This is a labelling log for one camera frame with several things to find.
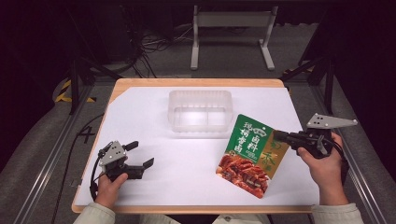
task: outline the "person's left hand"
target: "person's left hand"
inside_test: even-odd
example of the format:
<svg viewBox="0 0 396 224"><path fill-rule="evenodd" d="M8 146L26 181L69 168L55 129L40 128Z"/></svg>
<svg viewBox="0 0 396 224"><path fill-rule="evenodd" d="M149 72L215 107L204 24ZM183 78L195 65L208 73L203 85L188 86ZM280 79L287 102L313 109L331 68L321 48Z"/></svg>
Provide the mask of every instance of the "person's left hand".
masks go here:
<svg viewBox="0 0 396 224"><path fill-rule="evenodd" d="M114 182L111 182L107 175L99 177L98 195L95 202L113 209L114 204L119 198L119 189L127 179L127 174L120 175Z"/></svg>

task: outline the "printed food image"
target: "printed food image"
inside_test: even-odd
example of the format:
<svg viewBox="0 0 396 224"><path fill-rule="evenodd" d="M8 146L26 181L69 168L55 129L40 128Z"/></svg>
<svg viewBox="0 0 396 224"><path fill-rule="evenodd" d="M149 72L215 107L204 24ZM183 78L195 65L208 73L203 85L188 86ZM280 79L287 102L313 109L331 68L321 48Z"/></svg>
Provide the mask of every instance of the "printed food image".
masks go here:
<svg viewBox="0 0 396 224"><path fill-rule="evenodd" d="M262 198L268 188L268 175L264 170L233 151L224 154L216 174L258 198Z"/></svg>

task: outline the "clear plastic container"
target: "clear plastic container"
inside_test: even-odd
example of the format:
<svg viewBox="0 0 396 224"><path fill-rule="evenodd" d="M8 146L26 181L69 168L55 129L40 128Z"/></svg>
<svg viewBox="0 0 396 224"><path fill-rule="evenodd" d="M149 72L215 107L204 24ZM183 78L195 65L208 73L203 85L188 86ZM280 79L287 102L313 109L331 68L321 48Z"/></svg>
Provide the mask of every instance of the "clear plastic container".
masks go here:
<svg viewBox="0 0 396 224"><path fill-rule="evenodd" d="M171 91L168 119L176 133L225 133L233 119L229 91Z"/></svg>

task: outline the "gray carpet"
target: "gray carpet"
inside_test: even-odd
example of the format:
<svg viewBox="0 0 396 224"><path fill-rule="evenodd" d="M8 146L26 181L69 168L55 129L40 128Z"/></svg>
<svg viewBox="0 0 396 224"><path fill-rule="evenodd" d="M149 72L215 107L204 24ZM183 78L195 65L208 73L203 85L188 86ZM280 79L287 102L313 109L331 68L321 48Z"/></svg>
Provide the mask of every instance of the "gray carpet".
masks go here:
<svg viewBox="0 0 396 224"><path fill-rule="evenodd" d="M224 29L203 30L200 34L201 48L199 69L190 70L191 41L189 39L177 43L164 51L156 51L148 55L149 63L157 77L280 77L282 72L297 66L310 36L315 31L316 25L299 25L274 28L270 39L269 50L276 67L275 71L268 71L258 45L261 31L246 29L242 34L234 34ZM138 62L142 73L147 69ZM133 70L121 74L124 77L136 77ZM304 125L314 113L323 113L323 106L315 92L322 92L322 88L309 87L304 80L304 75L298 76L285 83L290 87L291 99L299 119ZM67 136L62 155L56 164L53 173L49 176L48 183L42 195L39 195L37 204L29 216L28 223L51 223L55 204L64 175L70 147L79 130L90 119L104 113L108 97L114 82L108 77L99 77L89 95L96 97L95 103L85 103L78 114L76 124ZM335 80L333 104L334 115L340 118L356 118L353 108L348 103L343 91ZM13 223L29 191L35 183L36 177L46 162L53 146L56 144L66 120L70 118L70 103L59 102L45 115L32 130L25 136L16 149L4 171L0 174L0 223ZM102 118L96 119L92 126L92 133L97 133ZM394 207L396 203L395 183L386 172L375 150L370 144L361 126L349 127L340 130L346 144L351 150L360 171L369 186L375 201L380 207L388 223L396 223ZM77 188L74 180L78 180L85 168L90 155L95 136L80 136L73 148L70 166L64 183L64 190L60 198L55 223L72 223L78 216L71 211L71 204ZM375 221L367 212L364 204L364 195L358 192L354 179L349 176L346 181L346 194L350 201L356 203L361 210L365 223L386 223L381 218ZM138 215L117 215L116 223L138 223ZM284 223L309 223L307 215L273 215L275 224Z"/></svg>

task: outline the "wire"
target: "wire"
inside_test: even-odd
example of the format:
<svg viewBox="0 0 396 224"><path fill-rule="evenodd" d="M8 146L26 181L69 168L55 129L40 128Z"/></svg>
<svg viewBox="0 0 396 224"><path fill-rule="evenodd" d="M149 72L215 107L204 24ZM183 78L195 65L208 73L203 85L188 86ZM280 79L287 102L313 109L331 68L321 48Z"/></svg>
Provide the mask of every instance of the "wire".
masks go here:
<svg viewBox="0 0 396 224"><path fill-rule="evenodd" d="M67 156L66 166L64 167L64 177L62 179L61 189L59 190L58 199L56 200L55 209L53 211L52 221L51 221L52 224L55 223L55 218L56 218L56 215L58 213L59 202L61 201L62 192L64 191L64 182L66 180L67 171L69 169L70 158L71 158L71 155L72 155L72 152L73 152L74 145L77 142L78 137L82 134L82 132L85 131L85 129L88 127L88 125L90 125L94 120L99 119L100 117L102 117L104 114L105 113L103 113L101 115L98 115L98 116L94 117L93 119L91 119L90 121L88 121L84 125L84 127L82 127L82 129L76 134L76 137L73 140L73 144L72 144L72 146L70 147L70 150L69 150L69 155Z"/></svg>

